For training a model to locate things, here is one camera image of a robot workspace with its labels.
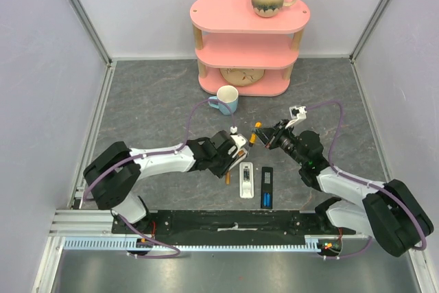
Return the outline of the wide white remote control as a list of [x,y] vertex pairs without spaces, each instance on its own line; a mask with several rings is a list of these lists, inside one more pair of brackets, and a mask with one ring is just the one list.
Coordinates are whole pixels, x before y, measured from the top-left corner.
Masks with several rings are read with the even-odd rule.
[[254,168],[251,162],[239,164],[239,196],[243,199],[254,198]]

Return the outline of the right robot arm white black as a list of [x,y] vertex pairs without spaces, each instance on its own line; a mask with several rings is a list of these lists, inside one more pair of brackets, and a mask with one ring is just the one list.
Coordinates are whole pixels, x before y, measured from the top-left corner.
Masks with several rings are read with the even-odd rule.
[[334,196],[314,216],[319,232],[348,228],[373,238],[394,257],[426,247],[433,222],[404,182],[370,181],[331,167],[318,133],[305,130],[295,135],[287,124],[284,119],[252,131],[267,149],[280,148],[299,164],[298,173],[306,186]]

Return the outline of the slim white remote control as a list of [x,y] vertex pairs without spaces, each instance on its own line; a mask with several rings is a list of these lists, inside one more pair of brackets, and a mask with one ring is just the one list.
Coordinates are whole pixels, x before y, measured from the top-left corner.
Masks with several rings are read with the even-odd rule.
[[240,162],[242,162],[247,157],[248,151],[246,149],[242,149],[242,150],[245,152],[245,154],[243,156],[239,156],[238,155],[239,152],[238,152],[236,155],[235,161],[231,165],[230,169],[233,169],[234,167],[236,167]]

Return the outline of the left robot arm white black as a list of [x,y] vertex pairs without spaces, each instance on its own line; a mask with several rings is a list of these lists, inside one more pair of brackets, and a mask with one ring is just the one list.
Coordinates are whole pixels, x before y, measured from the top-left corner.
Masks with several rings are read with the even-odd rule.
[[167,148],[136,149],[118,141],[84,170],[87,188],[83,198],[92,196],[98,209],[115,212],[135,233],[144,233],[151,218],[142,199],[132,193],[138,180],[204,170],[222,178],[247,156],[246,144],[243,135],[224,130],[211,138],[190,139]]

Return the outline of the orange handled screwdriver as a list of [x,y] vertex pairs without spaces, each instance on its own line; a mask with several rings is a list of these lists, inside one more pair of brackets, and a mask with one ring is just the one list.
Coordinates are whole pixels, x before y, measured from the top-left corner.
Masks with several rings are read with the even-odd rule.
[[248,146],[249,146],[249,150],[251,150],[251,148],[253,147],[253,145],[256,143],[257,141],[257,135],[255,134],[254,130],[256,128],[260,128],[261,127],[261,122],[258,121],[255,125],[254,128],[252,129],[250,138],[249,138],[249,142],[248,142]]

